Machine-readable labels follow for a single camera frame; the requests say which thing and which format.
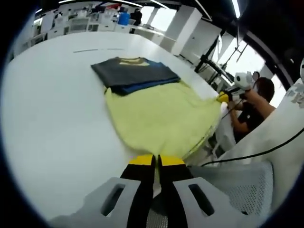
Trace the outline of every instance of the ceiling light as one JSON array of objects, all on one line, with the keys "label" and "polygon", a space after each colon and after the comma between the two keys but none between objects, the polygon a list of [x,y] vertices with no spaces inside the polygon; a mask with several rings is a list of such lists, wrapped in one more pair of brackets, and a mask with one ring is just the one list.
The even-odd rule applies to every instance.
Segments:
[{"label": "ceiling light", "polygon": [[201,5],[201,3],[199,2],[199,0],[195,0],[196,3],[199,5],[199,7],[201,7],[201,9],[205,12],[205,14],[207,15],[208,18],[204,18],[208,21],[212,21],[212,18],[210,17],[210,15],[207,13],[207,11],[205,10],[205,8]]},{"label": "ceiling light", "polygon": [[[75,1],[75,0],[60,1],[59,4],[69,2],[69,1]],[[126,4],[130,4],[130,5],[134,5],[134,6],[138,6],[138,7],[143,7],[142,5],[139,5],[139,4],[136,4],[136,3],[133,3],[133,2],[129,2],[129,1],[124,1],[124,0],[111,0],[111,1],[123,2],[123,3],[126,3]]]},{"label": "ceiling light", "polygon": [[155,0],[149,0],[149,1],[154,2],[154,3],[158,4],[158,5],[160,5],[161,7],[164,7],[165,9],[169,9],[169,7],[165,6],[164,4],[161,4],[158,1],[155,1]]},{"label": "ceiling light", "polygon": [[41,11],[42,11],[42,9],[38,9],[38,10],[36,11],[36,13],[39,13],[39,12],[41,12]]},{"label": "ceiling light", "polygon": [[236,13],[236,17],[239,18],[241,14],[238,8],[238,0],[232,0],[232,4],[233,4],[234,12]]}]

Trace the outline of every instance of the man's arm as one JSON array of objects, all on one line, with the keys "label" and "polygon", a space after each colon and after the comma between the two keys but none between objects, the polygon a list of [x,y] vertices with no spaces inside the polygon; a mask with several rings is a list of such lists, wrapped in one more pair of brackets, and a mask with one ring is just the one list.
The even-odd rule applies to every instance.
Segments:
[{"label": "man's arm", "polygon": [[249,132],[247,123],[240,123],[238,120],[237,113],[234,109],[230,110],[230,116],[232,121],[232,126],[236,132],[247,133]]},{"label": "man's arm", "polygon": [[235,105],[234,102],[229,102],[228,103],[228,108],[229,108],[229,113],[231,116],[231,121],[232,121],[232,126],[236,132],[241,132],[241,133],[247,133],[249,132],[247,123],[240,123],[238,120],[237,112],[235,111],[235,108],[237,105]]},{"label": "man's arm", "polygon": [[266,119],[276,108],[268,103],[268,101],[261,97],[254,90],[249,90],[245,93],[247,101],[254,105],[257,111]]},{"label": "man's arm", "polygon": [[236,106],[235,106],[234,109],[235,109],[235,110],[238,110],[238,111],[242,111],[243,108],[244,108],[243,103],[239,103],[239,104],[236,104]]}]

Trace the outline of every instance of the ceiling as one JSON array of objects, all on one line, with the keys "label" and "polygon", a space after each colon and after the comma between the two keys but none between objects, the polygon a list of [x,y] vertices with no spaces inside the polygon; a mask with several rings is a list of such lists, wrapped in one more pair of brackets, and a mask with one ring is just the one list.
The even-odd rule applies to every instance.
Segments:
[{"label": "ceiling", "polygon": [[[148,0],[129,0],[140,2],[141,5],[159,5]],[[204,17],[206,14],[200,9],[195,0],[159,0],[169,8],[178,9],[181,4],[196,7]],[[299,78],[299,66],[304,49],[304,1],[302,0],[237,0],[241,17],[240,25],[255,34],[277,56],[289,73],[293,81]],[[233,34],[236,31],[237,20],[232,0],[199,0],[213,19],[213,24],[229,27]],[[42,0],[43,9],[58,7],[58,0]],[[267,66],[278,75],[285,87],[289,84],[285,75],[275,67],[275,63],[264,48],[251,40],[244,38],[266,60]]]}]

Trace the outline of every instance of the blue object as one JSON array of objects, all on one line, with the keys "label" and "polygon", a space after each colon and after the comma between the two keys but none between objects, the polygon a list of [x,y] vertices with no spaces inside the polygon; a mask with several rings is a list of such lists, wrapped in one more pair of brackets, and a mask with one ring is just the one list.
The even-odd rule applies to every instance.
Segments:
[{"label": "blue object", "polygon": [[179,82],[179,81],[180,81],[179,77],[173,77],[170,79],[164,79],[164,80],[152,81],[152,82],[143,82],[143,83],[138,83],[138,84],[133,84],[133,85],[112,86],[111,90],[118,95],[128,95],[128,94],[131,94],[131,93],[136,92],[141,89],[147,89],[150,87]]},{"label": "blue object", "polygon": [[118,19],[119,25],[128,25],[130,20],[130,14],[128,13],[121,13]]}]

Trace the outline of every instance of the stacked clothes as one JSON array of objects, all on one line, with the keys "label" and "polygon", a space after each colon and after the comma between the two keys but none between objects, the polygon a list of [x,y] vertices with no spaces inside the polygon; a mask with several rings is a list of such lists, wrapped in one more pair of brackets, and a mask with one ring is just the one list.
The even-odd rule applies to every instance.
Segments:
[{"label": "stacked clothes", "polygon": [[91,65],[106,88],[119,95],[128,95],[141,89],[179,82],[178,77],[162,63],[145,58],[112,58]]},{"label": "stacked clothes", "polygon": [[104,95],[118,135],[139,153],[184,159],[220,120],[216,98],[201,99],[162,63],[114,58],[92,68],[107,87]]}]

